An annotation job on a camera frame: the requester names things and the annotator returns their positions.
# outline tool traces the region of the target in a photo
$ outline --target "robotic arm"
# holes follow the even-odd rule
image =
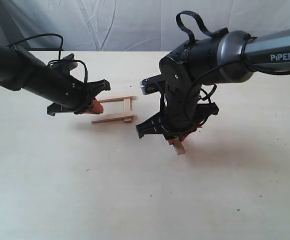
[[[196,40],[181,15],[193,17],[209,38]],[[216,103],[210,100],[216,84],[245,82],[254,72],[290,75],[290,30],[263,37],[227,28],[210,32],[192,11],[179,13],[176,22],[189,40],[160,60],[160,75],[141,82],[143,94],[160,92],[161,99],[160,111],[136,126],[139,138],[162,134],[170,144],[177,138],[182,142],[218,114]],[[213,89],[207,93],[202,85],[213,85]],[[200,100],[208,103],[198,104]]]
[[[42,34],[37,37],[43,36],[57,36],[63,42],[63,38],[57,34]],[[70,75],[70,71],[78,66],[77,63],[84,65],[84,82]],[[60,59],[59,52],[59,59],[45,65],[16,44],[9,47],[0,46],[0,86],[12,91],[25,89],[52,101],[47,108],[47,113],[51,116],[57,113],[103,112],[103,107],[95,97],[101,91],[109,91],[110,84],[106,80],[87,82],[87,79],[86,65],[80,60],[75,60],[73,54]]]

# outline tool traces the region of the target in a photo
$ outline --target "white backdrop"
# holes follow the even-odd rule
[[[169,51],[186,40],[175,22],[182,10],[199,13],[208,29],[254,36],[290,28],[290,0],[4,0],[24,36],[60,33],[68,51]],[[194,20],[185,19],[196,33]],[[53,38],[30,41],[55,47]]]

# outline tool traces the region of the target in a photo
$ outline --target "wooden block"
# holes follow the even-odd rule
[[[175,139],[173,146],[174,146],[174,148],[176,150],[177,155],[185,154],[186,150],[185,150],[183,144],[181,143],[181,141],[178,138]]]
[[[128,94],[117,95],[114,97],[101,98],[101,99],[97,99],[97,100],[100,103],[108,103],[108,102],[117,102],[117,101],[121,101],[124,99],[132,99],[132,97],[133,97],[133,95],[128,93]]]
[[[130,98],[124,99],[124,112],[131,112],[131,100]],[[125,123],[131,123],[132,118],[127,117],[124,119]]]
[[[125,118],[132,118],[133,116],[134,116],[134,113],[132,111],[110,113],[110,114],[104,114],[104,115],[101,115],[101,116],[95,118],[94,120],[91,121],[91,123],[98,124],[98,123],[122,120]]]

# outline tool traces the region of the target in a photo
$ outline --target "wooden stick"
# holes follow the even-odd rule
[[[115,120],[122,120],[125,118],[132,118],[133,116],[134,116],[134,113],[132,111],[110,113],[110,114],[104,114],[104,115],[99,116],[98,118],[92,120],[91,123],[98,124],[98,123],[110,122],[110,121],[115,121]]]
[[[117,101],[121,101],[124,99],[132,99],[132,97],[133,97],[132,94],[124,94],[124,95],[118,95],[115,97],[101,98],[101,99],[97,99],[97,100],[100,103],[108,103],[108,102],[117,102]]]
[[[130,98],[124,99],[124,112],[131,112],[131,100],[130,100]],[[124,119],[125,123],[131,123],[131,121],[132,121],[131,117],[127,117]]]
[[[175,139],[173,146],[176,150],[177,155],[185,154],[186,150],[178,138]]]

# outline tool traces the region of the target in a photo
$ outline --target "piper logo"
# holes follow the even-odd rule
[[[270,55],[270,60],[275,62],[275,61],[287,61],[290,60],[290,53],[279,53],[279,54],[271,54]]]

